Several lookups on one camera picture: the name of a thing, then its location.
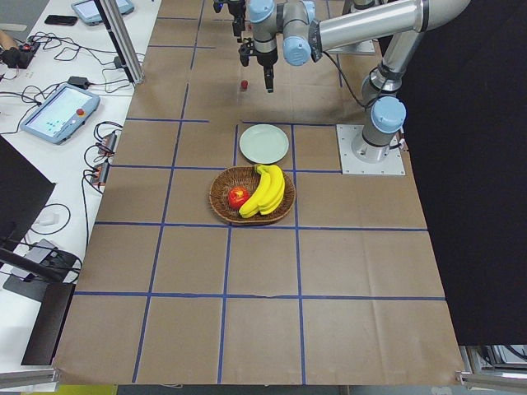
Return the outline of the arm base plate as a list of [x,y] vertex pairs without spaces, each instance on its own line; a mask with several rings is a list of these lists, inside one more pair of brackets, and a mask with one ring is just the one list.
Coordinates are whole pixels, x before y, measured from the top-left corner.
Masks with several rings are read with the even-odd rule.
[[362,136],[363,125],[337,124],[338,152],[344,175],[406,175],[400,144],[396,137],[388,146],[368,144]]

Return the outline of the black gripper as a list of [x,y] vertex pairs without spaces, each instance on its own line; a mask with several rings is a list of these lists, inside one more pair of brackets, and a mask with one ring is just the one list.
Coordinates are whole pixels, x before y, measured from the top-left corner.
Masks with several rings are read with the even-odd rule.
[[240,63],[248,66],[250,57],[256,57],[263,68],[265,88],[268,93],[274,92],[273,65],[277,62],[276,40],[260,43],[252,38],[244,38],[240,45]]
[[[245,0],[214,0],[213,10],[219,13],[223,8],[227,8],[231,15],[242,15],[245,13]],[[233,35],[238,42],[241,42],[241,17],[234,16],[232,22]]]

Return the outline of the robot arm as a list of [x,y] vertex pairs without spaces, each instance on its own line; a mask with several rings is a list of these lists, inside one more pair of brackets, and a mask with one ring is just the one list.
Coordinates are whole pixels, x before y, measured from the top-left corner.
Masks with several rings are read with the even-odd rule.
[[379,163],[393,149],[392,138],[406,118],[396,95],[422,37],[454,20],[468,5],[466,1],[360,1],[354,12],[319,21],[312,1],[249,1],[245,6],[252,35],[240,41],[240,62],[247,66],[250,58],[256,58],[263,67],[266,89],[272,92],[279,53],[299,67],[332,49],[391,36],[387,52],[363,83],[367,117],[351,144],[358,160]]

